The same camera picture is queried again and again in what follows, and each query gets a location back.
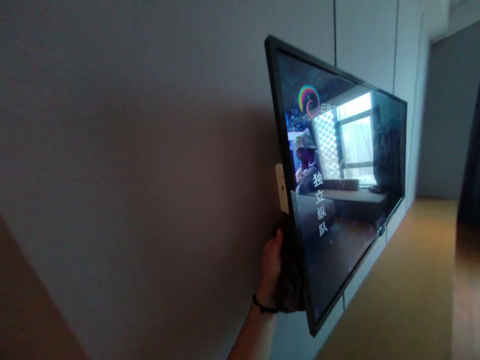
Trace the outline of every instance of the gray wall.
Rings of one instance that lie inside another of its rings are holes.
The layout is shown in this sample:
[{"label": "gray wall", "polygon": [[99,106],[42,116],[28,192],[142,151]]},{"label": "gray wall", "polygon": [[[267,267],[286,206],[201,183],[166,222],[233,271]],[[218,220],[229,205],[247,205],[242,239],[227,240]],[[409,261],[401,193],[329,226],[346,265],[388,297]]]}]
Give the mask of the gray wall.
[{"label": "gray wall", "polygon": [[459,199],[480,84],[480,22],[431,47],[418,195]]},{"label": "gray wall", "polygon": [[[412,129],[416,3],[336,2],[338,66],[405,97]],[[280,213],[263,40],[334,64],[333,1],[4,9],[0,214],[18,246],[92,359],[224,359]],[[312,359],[343,310],[315,339],[304,313],[279,316],[272,358]]]}]

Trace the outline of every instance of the television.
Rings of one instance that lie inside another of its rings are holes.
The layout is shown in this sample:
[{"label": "television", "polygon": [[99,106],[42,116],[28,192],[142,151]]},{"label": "television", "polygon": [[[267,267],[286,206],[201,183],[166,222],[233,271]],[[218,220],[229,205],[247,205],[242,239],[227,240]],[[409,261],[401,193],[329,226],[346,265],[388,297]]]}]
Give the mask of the television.
[{"label": "television", "polygon": [[314,337],[405,196],[407,103],[273,36],[265,50]]}]

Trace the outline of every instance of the wristband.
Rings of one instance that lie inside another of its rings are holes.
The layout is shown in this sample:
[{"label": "wristband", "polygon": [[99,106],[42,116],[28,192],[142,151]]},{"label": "wristband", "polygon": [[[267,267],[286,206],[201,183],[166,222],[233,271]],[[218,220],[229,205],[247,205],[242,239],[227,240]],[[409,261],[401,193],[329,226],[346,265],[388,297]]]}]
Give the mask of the wristband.
[{"label": "wristband", "polygon": [[263,306],[262,304],[260,304],[259,301],[257,300],[257,297],[255,296],[255,294],[253,294],[251,299],[253,300],[253,303],[260,308],[260,314],[263,314],[263,313],[276,314],[276,313],[279,312],[275,308],[266,307],[266,306]]}]

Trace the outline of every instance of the black tv frame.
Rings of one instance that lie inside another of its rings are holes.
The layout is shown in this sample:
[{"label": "black tv frame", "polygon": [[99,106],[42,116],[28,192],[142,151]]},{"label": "black tv frame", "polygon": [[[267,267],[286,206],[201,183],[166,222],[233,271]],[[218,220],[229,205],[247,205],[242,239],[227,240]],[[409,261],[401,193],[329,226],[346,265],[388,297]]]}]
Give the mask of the black tv frame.
[{"label": "black tv frame", "polygon": [[[322,60],[319,60],[318,58],[272,36],[269,35],[265,39],[265,52],[266,52],[266,59],[267,59],[267,65],[268,65],[268,75],[270,77],[270,87],[271,87],[271,95],[272,95],[272,100],[273,100],[273,108],[275,112],[275,119],[276,119],[276,128],[278,132],[278,141],[280,145],[280,152],[281,152],[281,160],[283,163],[284,167],[284,178],[285,178],[285,184],[287,187],[287,199],[288,199],[288,210],[290,214],[290,226],[292,228],[295,228],[296,231],[293,232],[293,236],[295,237],[294,241],[299,247],[299,252],[301,255],[301,261],[302,261],[302,271],[303,271],[303,278],[304,278],[304,300],[305,300],[305,309],[306,309],[306,318],[308,322],[308,329],[312,337],[315,337],[319,330],[321,329],[322,325],[324,324],[325,320],[327,319],[328,315],[334,308],[334,306],[337,304],[338,300],[344,293],[345,289],[347,288],[348,284],[352,280],[352,278],[355,276],[357,271],[359,270],[362,262],[365,260],[366,255],[370,251],[370,249],[373,247],[373,245],[376,243],[378,238],[383,235],[386,225],[390,222],[390,219],[392,216],[395,214],[397,209],[399,208],[400,204],[402,201],[405,199],[405,159],[406,159],[406,136],[407,136],[407,102],[405,100],[400,99],[399,97],[390,94],[382,89],[379,89],[378,87],[375,87],[373,85],[370,85],[369,83],[360,80],[359,78],[342,71],[338,68],[336,68],[333,65],[330,65]],[[292,165],[292,159],[290,157],[290,147],[288,146],[289,140],[288,140],[288,134],[287,134],[287,122],[285,119],[285,107],[284,107],[284,101],[283,101],[283,95],[282,95],[282,87],[281,87],[281,81],[280,81],[280,71],[279,71],[279,63],[278,63],[278,57],[277,53],[281,52],[284,53],[290,57],[293,57],[301,62],[307,63],[309,65],[312,65],[314,67],[320,68],[324,71],[327,71],[331,74],[338,75],[348,81],[351,81],[357,85],[364,86],[374,92],[383,94],[391,99],[394,99],[400,103],[403,103],[405,105],[405,114],[402,119],[400,119],[400,126],[401,126],[401,131],[400,131],[400,174],[401,174],[401,190],[402,190],[402,197],[398,200],[396,203],[395,207],[391,211],[391,213],[388,215],[388,217],[385,219],[383,224],[379,227],[377,233],[373,237],[372,242],[368,245],[368,247],[365,249],[363,254],[361,255],[360,259],[357,261],[353,269],[350,271],[348,274],[347,278],[343,281],[335,295],[332,297],[330,302],[328,303],[328,306],[325,308],[325,311],[320,315],[319,320],[315,322],[315,314],[314,314],[314,307],[313,307],[313,301],[312,301],[312,292],[311,292],[311,287],[310,287],[310,280],[308,277],[308,271],[307,271],[307,264],[305,261],[305,253],[304,253],[304,248],[303,248],[303,242],[302,242],[302,230],[300,228],[300,224],[295,222],[295,218],[298,218],[297,214],[297,207],[293,206],[292,203],[292,197],[290,195],[290,190],[289,189],[294,189],[295,188],[295,181],[294,181],[294,176],[292,174],[291,169],[293,169]]]}]

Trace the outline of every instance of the wall outlet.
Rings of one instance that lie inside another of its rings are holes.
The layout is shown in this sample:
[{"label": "wall outlet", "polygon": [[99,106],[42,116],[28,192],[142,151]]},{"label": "wall outlet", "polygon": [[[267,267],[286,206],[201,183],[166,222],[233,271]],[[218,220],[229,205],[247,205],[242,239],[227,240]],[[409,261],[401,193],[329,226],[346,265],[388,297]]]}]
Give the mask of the wall outlet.
[{"label": "wall outlet", "polygon": [[287,186],[285,185],[284,166],[279,163],[275,165],[276,184],[278,186],[278,196],[280,198],[280,209],[289,213],[289,199],[287,197]]}]

